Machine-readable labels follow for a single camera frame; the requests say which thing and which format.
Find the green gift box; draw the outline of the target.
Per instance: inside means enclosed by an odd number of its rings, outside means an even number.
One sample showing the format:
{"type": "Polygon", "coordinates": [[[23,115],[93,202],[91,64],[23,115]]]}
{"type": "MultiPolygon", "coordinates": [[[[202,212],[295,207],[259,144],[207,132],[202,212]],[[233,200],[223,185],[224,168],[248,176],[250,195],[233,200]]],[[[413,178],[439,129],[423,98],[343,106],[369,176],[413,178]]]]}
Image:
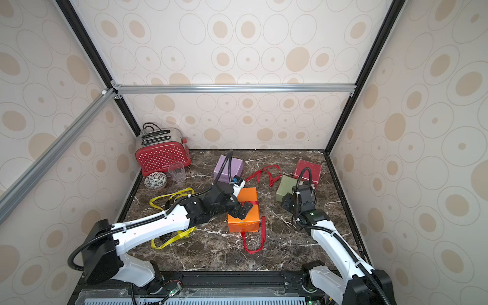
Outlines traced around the green gift box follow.
{"type": "Polygon", "coordinates": [[[289,176],[282,176],[280,179],[280,184],[277,189],[275,201],[278,203],[282,203],[283,198],[287,194],[292,194],[293,187],[296,187],[297,179],[289,176]]]}

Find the yellow ribbon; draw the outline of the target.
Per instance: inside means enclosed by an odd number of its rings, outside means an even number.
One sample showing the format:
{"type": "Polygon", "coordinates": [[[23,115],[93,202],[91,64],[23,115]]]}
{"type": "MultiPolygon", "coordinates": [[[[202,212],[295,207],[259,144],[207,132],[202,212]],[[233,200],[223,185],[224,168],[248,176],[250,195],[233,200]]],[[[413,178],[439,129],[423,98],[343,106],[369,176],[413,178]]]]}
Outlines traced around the yellow ribbon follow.
{"type": "Polygon", "coordinates": [[[152,208],[155,208],[160,211],[164,211],[170,208],[170,206],[175,203],[175,201],[179,198],[185,197],[189,194],[195,194],[193,188],[185,188],[181,189],[175,193],[161,195],[155,198],[150,199],[149,205],[152,208]]]}
{"type": "Polygon", "coordinates": [[[174,236],[171,233],[164,235],[160,238],[160,240],[163,242],[160,246],[157,246],[155,243],[155,239],[153,239],[151,240],[151,247],[155,250],[164,249],[165,247],[171,245],[175,241],[181,240],[183,238],[187,238],[195,230],[196,227],[192,227],[185,231],[177,231],[174,236]]]}

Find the dark red gift box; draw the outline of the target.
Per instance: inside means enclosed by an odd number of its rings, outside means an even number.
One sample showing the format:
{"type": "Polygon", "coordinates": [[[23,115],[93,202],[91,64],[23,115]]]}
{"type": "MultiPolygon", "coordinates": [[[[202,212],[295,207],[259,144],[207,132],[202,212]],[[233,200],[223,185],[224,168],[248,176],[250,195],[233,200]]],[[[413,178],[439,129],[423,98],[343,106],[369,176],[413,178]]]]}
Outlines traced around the dark red gift box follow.
{"type": "Polygon", "coordinates": [[[317,164],[317,163],[312,163],[310,161],[306,160],[299,160],[296,168],[293,173],[293,178],[298,179],[301,172],[305,169],[309,168],[311,175],[309,171],[305,171],[304,175],[302,176],[301,180],[302,181],[311,181],[312,184],[317,188],[320,180],[320,176],[322,174],[322,166],[317,164]]]}

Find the orange gift box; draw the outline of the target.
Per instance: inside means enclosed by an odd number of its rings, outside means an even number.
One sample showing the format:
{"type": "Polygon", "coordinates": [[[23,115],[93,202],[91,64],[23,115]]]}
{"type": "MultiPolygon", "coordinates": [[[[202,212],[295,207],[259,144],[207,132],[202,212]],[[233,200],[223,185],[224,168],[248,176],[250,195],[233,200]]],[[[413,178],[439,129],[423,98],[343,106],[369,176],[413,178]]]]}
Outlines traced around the orange gift box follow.
{"type": "Polygon", "coordinates": [[[252,208],[244,219],[227,215],[227,223],[230,233],[255,233],[259,231],[260,213],[256,188],[243,188],[238,197],[241,204],[250,203],[252,208]]]}

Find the purple gift box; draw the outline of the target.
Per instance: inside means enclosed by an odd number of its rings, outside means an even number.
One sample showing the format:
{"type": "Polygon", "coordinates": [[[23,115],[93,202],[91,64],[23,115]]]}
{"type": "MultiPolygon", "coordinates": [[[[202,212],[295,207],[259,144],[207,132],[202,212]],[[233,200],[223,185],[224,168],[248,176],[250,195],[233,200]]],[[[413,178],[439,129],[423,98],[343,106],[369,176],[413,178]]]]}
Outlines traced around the purple gift box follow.
{"type": "MultiPolygon", "coordinates": [[[[219,171],[220,171],[220,169],[224,163],[224,160],[225,160],[225,156],[220,156],[219,161],[217,162],[217,165],[216,165],[215,169],[213,170],[213,179],[217,178],[218,173],[219,173],[219,171]]],[[[231,175],[229,175],[229,170],[228,170],[229,162],[227,162],[225,164],[225,166],[223,167],[222,173],[219,176],[218,181],[229,184],[233,180],[234,176],[242,177],[243,166],[244,166],[243,160],[237,159],[237,158],[232,158],[232,160],[231,160],[231,175]]]]}

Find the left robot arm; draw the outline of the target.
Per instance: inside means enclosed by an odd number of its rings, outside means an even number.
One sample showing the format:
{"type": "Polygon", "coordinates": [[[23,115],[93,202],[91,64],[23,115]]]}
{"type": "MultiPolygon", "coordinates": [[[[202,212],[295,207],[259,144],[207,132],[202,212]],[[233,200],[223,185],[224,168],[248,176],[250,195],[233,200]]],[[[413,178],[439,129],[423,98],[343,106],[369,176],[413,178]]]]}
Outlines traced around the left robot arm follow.
{"type": "Polygon", "coordinates": [[[244,219],[252,208],[252,204],[238,201],[244,185],[245,180],[238,175],[227,183],[216,179],[207,190],[186,194],[151,216],[115,224],[106,219],[98,221],[84,243],[70,254],[67,265],[82,272],[89,285],[118,280],[149,294],[159,293],[169,281],[157,264],[137,259],[129,251],[157,237],[205,224],[221,214],[244,219]]]}

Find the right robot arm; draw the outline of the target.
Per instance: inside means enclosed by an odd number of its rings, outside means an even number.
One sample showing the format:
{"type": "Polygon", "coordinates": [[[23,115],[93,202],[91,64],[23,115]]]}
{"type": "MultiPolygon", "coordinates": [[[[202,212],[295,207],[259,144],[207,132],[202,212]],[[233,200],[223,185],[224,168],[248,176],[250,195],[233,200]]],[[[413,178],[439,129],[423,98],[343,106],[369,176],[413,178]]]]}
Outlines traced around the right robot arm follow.
{"type": "Polygon", "coordinates": [[[315,261],[302,267],[305,290],[321,290],[336,304],[395,304],[393,283],[388,274],[375,269],[362,259],[339,234],[329,215],[316,207],[317,195],[311,180],[302,177],[312,171],[306,167],[288,194],[282,200],[282,208],[292,214],[296,230],[309,234],[334,263],[334,273],[315,261]]]}

